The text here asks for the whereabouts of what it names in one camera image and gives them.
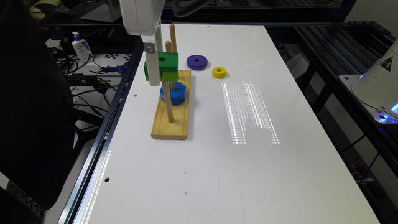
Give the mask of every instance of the black fabric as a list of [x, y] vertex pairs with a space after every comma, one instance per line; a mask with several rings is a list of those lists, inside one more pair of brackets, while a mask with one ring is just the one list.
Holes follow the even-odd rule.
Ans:
[[0, 24], [0, 171], [48, 210], [72, 167], [71, 92], [23, 2], [11, 2]]

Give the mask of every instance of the blue hexagonal block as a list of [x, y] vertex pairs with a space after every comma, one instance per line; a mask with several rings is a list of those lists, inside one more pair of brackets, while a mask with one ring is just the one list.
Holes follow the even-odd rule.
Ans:
[[[187, 87], [185, 87], [185, 85], [180, 82], [175, 82], [175, 90], [174, 91], [170, 90], [170, 96], [172, 99], [173, 106], [177, 106], [180, 103], [183, 103], [185, 101], [185, 98], [187, 97]], [[160, 97], [164, 102], [163, 87], [160, 89]]]

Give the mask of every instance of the wooden base board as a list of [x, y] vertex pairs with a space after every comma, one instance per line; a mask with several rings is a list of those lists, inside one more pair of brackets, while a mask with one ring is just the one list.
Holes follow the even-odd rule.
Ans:
[[151, 133], [154, 139], [185, 140], [187, 138], [191, 70], [179, 70], [178, 75], [178, 81], [187, 88], [187, 97], [183, 103], [172, 106], [174, 122], [170, 123], [167, 119], [166, 105], [159, 96]]

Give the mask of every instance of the yellow ring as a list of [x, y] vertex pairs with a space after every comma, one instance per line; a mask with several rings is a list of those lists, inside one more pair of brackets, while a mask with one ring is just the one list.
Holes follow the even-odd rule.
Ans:
[[226, 70], [223, 67], [215, 67], [213, 69], [213, 76], [215, 78], [224, 78], [226, 75]]

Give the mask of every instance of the white robot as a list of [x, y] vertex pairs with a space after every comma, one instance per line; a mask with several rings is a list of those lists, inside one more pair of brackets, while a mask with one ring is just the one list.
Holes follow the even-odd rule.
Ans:
[[352, 86], [359, 101], [398, 119], [398, 41]]

